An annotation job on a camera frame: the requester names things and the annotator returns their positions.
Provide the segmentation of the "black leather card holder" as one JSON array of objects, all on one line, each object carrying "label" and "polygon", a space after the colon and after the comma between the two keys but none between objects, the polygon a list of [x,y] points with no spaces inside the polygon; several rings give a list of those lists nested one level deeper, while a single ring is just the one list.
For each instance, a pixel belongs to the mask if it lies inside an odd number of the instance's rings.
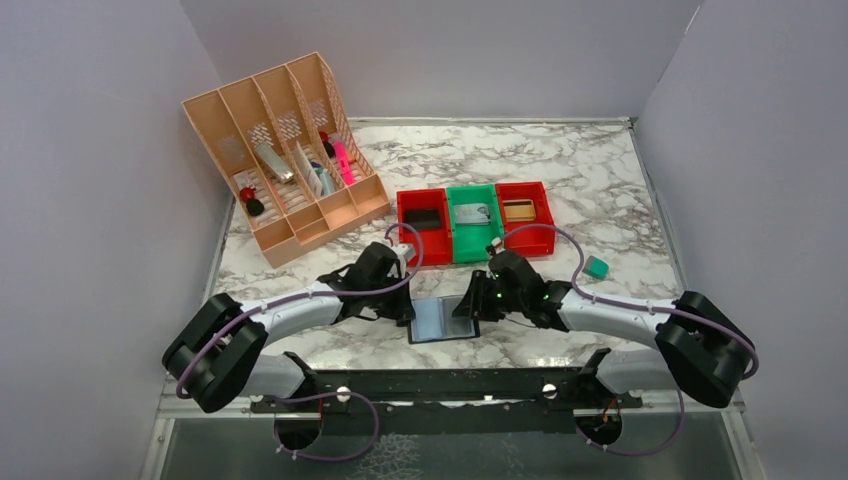
[{"label": "black leather card holder", "polygon": [[442,341],[464,340],[464,339],[446,339],[443,337],[443,310],[442,297],[431,297],[415,299],[412,301],[416,317],[407,326],[407,338],[410,344],[434,343]]}]

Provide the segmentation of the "grey card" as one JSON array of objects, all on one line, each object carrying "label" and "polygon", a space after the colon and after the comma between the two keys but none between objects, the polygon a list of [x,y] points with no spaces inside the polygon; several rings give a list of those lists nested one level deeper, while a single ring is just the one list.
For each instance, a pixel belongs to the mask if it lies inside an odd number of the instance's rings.
[{"label": "grey card", "polygon": [[454,312],[460,302],[460,296],[443,298],[443,337],[446,339],[476,338],[479,335],[478,326],[473,319]]}]

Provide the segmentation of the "black VIP credit card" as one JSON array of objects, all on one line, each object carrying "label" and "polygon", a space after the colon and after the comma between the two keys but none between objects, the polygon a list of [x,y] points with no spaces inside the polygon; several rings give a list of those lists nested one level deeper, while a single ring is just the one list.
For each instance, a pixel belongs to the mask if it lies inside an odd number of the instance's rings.
[{"label": "black VIP credit card", "polygon": [[437,208],[405,210],[403,222],[409,224],[418,231],[439,230],[443,227],[441,213]]}]

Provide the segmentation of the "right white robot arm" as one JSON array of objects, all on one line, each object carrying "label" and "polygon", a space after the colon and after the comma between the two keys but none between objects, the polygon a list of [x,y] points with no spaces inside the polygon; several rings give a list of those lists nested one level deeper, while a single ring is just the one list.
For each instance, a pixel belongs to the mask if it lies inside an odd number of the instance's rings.
[{"label": "right white robot arm", "polygon": [[706,296],[601,297],[564,280],[546,280],[505,250],[476,270],[454,315],[496,322],[520,313],[541,329],[600,333],[640,344],[608,354],[577,380],[579,398],[600,407],[616,393],[678,389],[699,403],[727,407],[754,365],[753,342]]}]

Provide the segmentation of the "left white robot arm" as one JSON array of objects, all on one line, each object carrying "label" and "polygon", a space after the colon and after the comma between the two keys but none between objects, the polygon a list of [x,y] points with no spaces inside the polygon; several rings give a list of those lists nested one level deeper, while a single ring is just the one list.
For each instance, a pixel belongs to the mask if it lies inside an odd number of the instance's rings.
[{"label": "left white robot arm", "polygon": [[178,382],[177,395],[206,413],[235,398],[275,395],[298,411],[313,401],[314,384],[305,366],[264,349],[304,330],[338,324],[363,311],[400,325],[415,316],[406,270],[415,255],[410,244],[373,242],[349,265],[320,276],[308,287],[255,302],[229,294],[210,297],[167,347],[165,370]]}]

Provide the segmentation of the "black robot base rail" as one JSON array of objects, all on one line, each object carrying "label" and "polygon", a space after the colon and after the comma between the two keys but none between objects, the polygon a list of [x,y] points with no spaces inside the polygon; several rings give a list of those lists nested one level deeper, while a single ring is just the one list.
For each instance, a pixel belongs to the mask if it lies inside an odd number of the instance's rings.
[{"label": "black robot base rail", "polygon": [[254,414],[288,429],[309,426],[326,436],[368,434],[573,433],[604,415],[641,407],[614,394],[586,367],[318,370],[290,404],[255,398]]}]

